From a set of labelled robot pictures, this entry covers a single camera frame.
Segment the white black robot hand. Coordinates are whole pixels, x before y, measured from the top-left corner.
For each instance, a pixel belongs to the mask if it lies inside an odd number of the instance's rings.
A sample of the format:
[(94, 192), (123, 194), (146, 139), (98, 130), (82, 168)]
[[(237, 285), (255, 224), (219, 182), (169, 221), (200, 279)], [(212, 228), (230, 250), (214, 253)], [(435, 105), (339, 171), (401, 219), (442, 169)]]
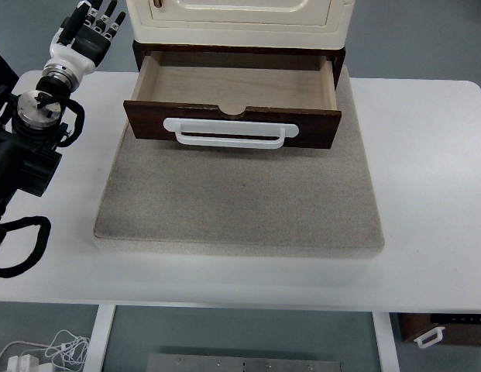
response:
[(111, 20), (117, 1), (110, 1), (104, 11), (102, 4), (102, 1), (78, 2), (53, 37), (47, 67), (69, 71), (78, 77), (94, 72), (126, 16), (120, 12)]

